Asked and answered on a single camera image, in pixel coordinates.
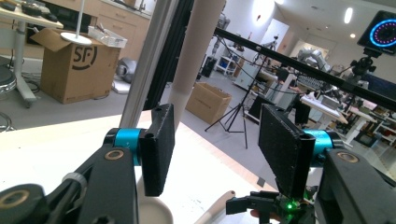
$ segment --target stool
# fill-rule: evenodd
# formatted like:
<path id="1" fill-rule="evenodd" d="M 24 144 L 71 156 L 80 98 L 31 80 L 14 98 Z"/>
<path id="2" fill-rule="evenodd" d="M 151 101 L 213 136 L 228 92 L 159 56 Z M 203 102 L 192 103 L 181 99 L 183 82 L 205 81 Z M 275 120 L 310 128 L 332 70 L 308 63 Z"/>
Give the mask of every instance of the stool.
<path id="1" fill-rule="evenodd" d="M 17 79 L 15 75 L 6 67 L 0 66 L 0 94 L 12 91 L 17 87 Z M 0 112 L 0 118 L 6 121 L 5 126 L 0 126 L 0 132 L 15 130 L 12 127 L 11 118 L 5 113 Z"/>

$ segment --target ceiling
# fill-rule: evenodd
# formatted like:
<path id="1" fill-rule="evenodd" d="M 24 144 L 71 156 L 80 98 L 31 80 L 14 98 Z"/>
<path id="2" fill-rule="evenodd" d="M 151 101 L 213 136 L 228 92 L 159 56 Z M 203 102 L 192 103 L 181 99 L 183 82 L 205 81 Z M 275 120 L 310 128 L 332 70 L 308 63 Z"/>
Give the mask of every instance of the ceiling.
<path id="1" fill-rule="evenodd" d="M 358 42 L 378 10 L 396 13 L 396 0 L 284 0 L 277 6 L 289 22 L 309 34 L 346 44 Z M 348 7 L 353 8 L 353 16 L 345 24 Z"/>

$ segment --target desk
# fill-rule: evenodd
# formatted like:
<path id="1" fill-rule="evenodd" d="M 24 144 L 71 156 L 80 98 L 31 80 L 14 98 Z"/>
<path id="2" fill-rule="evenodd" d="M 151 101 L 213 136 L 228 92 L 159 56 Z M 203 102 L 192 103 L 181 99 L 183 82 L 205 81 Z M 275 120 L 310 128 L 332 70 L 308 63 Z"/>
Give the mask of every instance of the desk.
<path id="1" fill-rule="evenodd" d="M 316 110 L 322 112 L 322 116 L 315 124 L 313 129 L 325 130 L 333 119 L 341 121 L 342 123 L 347 123 L 346 118 L 344 118 L 344 116 L 340 112 L 330 109 L 326 105 L 323 105 L 321 101 L 312 100 L 307 96 L 303 96 L 301 98 L 301 102 L 305 105 L 309 105 L 310 107 L 315 108 Z"/>
<path id="2" fill-rule="evenodd" d="M 20 6 L 17 6 L 13 12 L 0 7 L 0 17 L 18 22 L 16 31 L 0 29 L 0 38 L 2 39 L 0 48 L 15 49 L 14 74 L 17 78 L 17 88 L 26 103 L 26 107 L 30 107 L 31 103 L 33 103 L 36 98 L 21 75 L 26 23 L 32 23 L 50 28 L 64 28 L 64 26 L 59 22 L 48 21 L 42 17 L 28 16 L 21 12 Z"/>
<path id="3" fill-rule="evenodd" d="M 370 115 L 360 112 L 359 109 L 355 107 L 351 107 L 349 112 L 359 116 L 358 121 L 355 122 L 355 124 L 352 126 L 352 128 L 350 128 L 350 130 L 346 134 L 346 143 L 350 145 L 350 142 L 352 142 L 352 140 L 358 135 L 358 133 L 361 131 L 361 127 L 363 127 L 363 125 L 368 120 L 375 123 L 376 120 L 373 119 Z"/>
<path id="4" fill-rule="evenodd" d="M 150 121 L 150 113 L 144 112 L 138 127 L 147 128 Z M 119 123 L 120 116 L 112 116 L 0 133 L 0 191 L 23 183 L 36 183 L 43 186 L 46 193 L 51 192 L 64 175 L 73 172 L 102 145 L 105 134 Z M 261 190 L 256 185 L 257 179 L 180 123 L 160 199 L 172 211 L 176 224 L 194 223 L 228 190 L 234 190 L 236 197 Z M 274 190 L 268 185 L 264 189 Z M 247 212 L 221 215 L 215 223 L 258 223 L 258 219 Z"/>

